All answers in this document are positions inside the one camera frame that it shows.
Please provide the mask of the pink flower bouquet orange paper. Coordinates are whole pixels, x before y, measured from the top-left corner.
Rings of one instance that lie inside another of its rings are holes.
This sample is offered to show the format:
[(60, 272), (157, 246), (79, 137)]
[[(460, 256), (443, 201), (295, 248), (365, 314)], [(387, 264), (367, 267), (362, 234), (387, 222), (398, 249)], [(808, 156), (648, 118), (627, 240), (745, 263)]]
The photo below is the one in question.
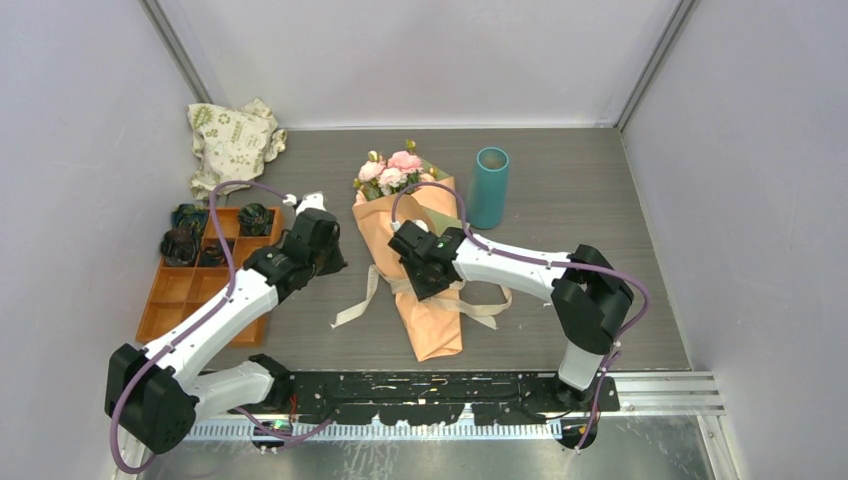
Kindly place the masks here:
[(449, 307), (446, 256), (436, 252), (445, 227), (458, 225), (454, 178), (423, 159), (412, 140), (394, 153), (368, 153), (354, 177), (354, 220), (394, 301), (419, 361), (462, 351), (460, 313)]

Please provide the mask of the beige satin ribbon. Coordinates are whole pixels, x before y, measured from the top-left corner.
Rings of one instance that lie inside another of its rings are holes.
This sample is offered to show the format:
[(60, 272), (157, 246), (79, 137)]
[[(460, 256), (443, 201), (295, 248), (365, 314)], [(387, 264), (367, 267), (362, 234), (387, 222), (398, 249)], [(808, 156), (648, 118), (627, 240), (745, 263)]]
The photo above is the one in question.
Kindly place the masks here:
[[(337, 328), (361, 317), (367, 311), (380, 281), (386, 283), (391, 288), (393, 294), (413, 293), (412, 284), (408, 279), (386, 277), (379, 271), (376, 265), (372, 264), (369, 266), (367, 272), (365, 299), (337, 313), (335, 321), (331, 323), (331, 327)], [(461, 299), (442, 298), (440, 295), (423, 300), (422, 304), (464, 314), (487, 328), (497, 330), (495, 316), (509, 309), (513, 303), (512, 291), (505, 286), (501, 286), (500, 290), (504, 301), (498, 304), (471, 304)]]

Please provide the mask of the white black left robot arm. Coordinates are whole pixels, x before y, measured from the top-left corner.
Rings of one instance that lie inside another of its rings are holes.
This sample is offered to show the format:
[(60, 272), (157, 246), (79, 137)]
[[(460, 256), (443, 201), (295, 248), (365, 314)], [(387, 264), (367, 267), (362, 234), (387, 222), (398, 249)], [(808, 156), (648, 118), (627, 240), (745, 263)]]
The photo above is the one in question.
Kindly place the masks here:
[(246, 326), (314, 277), (345, 268), (339, 237), (334, 215), (300, 210), (281, 246), (254, 251), (221, 291), (177, 327), (143, 348), (124, 344), (115, 350), (104, 407), (113, 456), (120, 455), (120, 431), (164, 454), (211, 416), (246, 405), (269, 413), (290, 406), (291, 374), (265, 354), (227, 370), (202, 370)]

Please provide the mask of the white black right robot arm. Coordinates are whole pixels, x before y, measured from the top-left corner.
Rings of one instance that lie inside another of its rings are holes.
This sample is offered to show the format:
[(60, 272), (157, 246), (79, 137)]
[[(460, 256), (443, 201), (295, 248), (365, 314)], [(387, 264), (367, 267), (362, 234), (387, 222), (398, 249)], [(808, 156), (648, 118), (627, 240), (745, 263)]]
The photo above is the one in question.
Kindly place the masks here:
[(421, 221), (392, 225), (398, 254), (420, 301), (460, 282), (486, 282), (549, 301), (566, 338), (555, 396), (567, 410), (594, 396), (597, 374), (611, 355), (634, 293), (589, 245), (573, 253), (538, 252), (499, 244), (449, 227), (437, 235)]

